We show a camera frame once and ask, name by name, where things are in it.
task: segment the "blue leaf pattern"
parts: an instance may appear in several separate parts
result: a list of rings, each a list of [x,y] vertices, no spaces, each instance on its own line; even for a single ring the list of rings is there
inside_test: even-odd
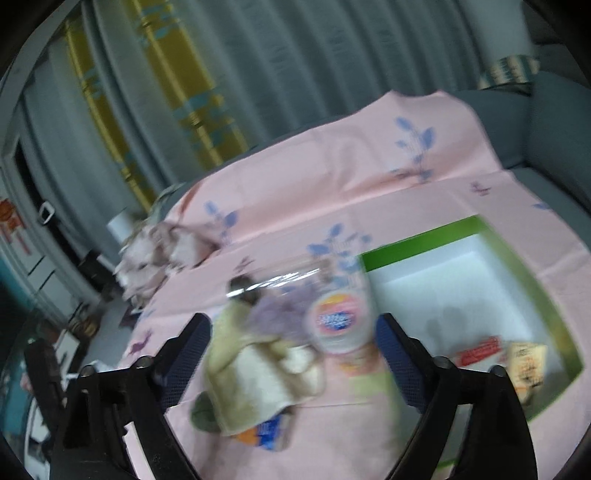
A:
[[[435,129],[433,127],[427,128],[421,135],[421,144],[425,150],[430,150],[435,142]]]
[[[343,271],[348,271],[351,266],[351,262],[347,260],[339,260],[339,268]]]
[[[224,217],[224,224],[226,225],[226,228],[232,228],[237,223],[238,223],[238,212],[237,211],[230,212]]]
[[[320,255],[328,255],[330,248],[325,244],[310,244],[308,245],[308,251],[315,257],[319,257]]]
[[[339,236],[342,231],[343,231],[343,224],[337,223],[336,225],[333,225],[333,227],[330,229],[329,237],[334,238],[336,236]]]
[[[333,285],[335,288],[346,288],[349,286],[349,279],[347,277],[333,277]]]
[[[433,176],[433,170],[425,169],[424,160],[427,152],[435,144],[435,129],[428,127],[425,131],[421,132],[414,127],[408,118],[401,116],[395,118],[394,121],[399,128],[406,132],[406,139],[396,140],[395,143],[406,152],[412,165],[404,168],[396,168],[391,170],[391,172],[396,175],[398,180],[418,177],[420,183],[426,183]]]
[[[213,203],[213,202],[206,202],[205,203],[205,211],[209,215],[215,215],[217,213],[217,206],[216,206],[216,204]]]
[[[212,218],[211,221],[206,222],[208,228],[219,231],[220,246],[226,247],[232,243],[230,238],[230,228],[238,223],[238,212],[233,212],[224,215],[211,200],[205,202],[203,205],[207,214]]]
[[[410,132],[413,129],[413,124],[411,123],[411,121],[408,118],[404,118],[403,116],[399,116],[396,119],[396,123],[400,128],[408,132]]]
[[[433,175],[433,170],[423,170],[421,172],[421,180],[427,181],[428,179],[431,178],[432,175]]]
[[[351,282],[355,282],[354,274],[361,270],[361,263],[355,254],[353,254],[350,248],[340,250],[344,244],[345,247],[351,245],[351,242],[359,239],[362,251],[367,250],[368,244],[372,242],[371,235],[364,234],[360,235],[359,232],[354,232],[347,236],[346,239],[342,240],[339,237],[344,232],[345,227],[342,223],[333,225],[328,232],[328,238],[322,243],[310,244],[307,246],[307,250],[314,257],[321,257],[323,255],[332,255],[336,261],[336,275],[332,279],[333,288],[344,288],[350,287]]]
[[[551,210],[550,205],[544,202],[535,203],[532,205],[532,207],[537,208],[539,210]]]

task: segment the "cloth towel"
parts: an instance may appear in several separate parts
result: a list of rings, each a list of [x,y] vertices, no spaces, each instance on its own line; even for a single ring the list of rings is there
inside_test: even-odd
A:
[[[170,275],[199,265],[213,252],[211,243],[172,223],[144,224],[121,249],[115,275],[124,300],[141,309]]]
[[[324,389],[315,351],[278,336],[248,333],[243,324],[250,309],[230,300],[213,324],[206,353],[205,385],[225,436],[253,428]]]

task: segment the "beige towel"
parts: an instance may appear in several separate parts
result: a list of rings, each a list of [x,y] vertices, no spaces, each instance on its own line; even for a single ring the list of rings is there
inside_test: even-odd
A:
[[[324,388],[314,350],[246,333],[249,310],[240,300],[228,302],[214,322],[206,355],[206,388],[223,435],[244,432]]]

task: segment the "gray sofa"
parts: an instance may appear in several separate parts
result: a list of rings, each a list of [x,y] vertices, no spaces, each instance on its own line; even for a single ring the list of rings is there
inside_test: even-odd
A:
[[[455,95],[476,111],[503,166],[591,249],[591,90],[540,72],[530,97]]]

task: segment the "purple cloth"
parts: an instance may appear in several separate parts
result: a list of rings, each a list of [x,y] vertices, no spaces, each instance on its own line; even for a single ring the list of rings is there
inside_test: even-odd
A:
[[[246,329],[258,335],[278,335],[299,345],[309,343],[306,315],[319,297],[313,283],[278,296],[263,295],[248,315]]]

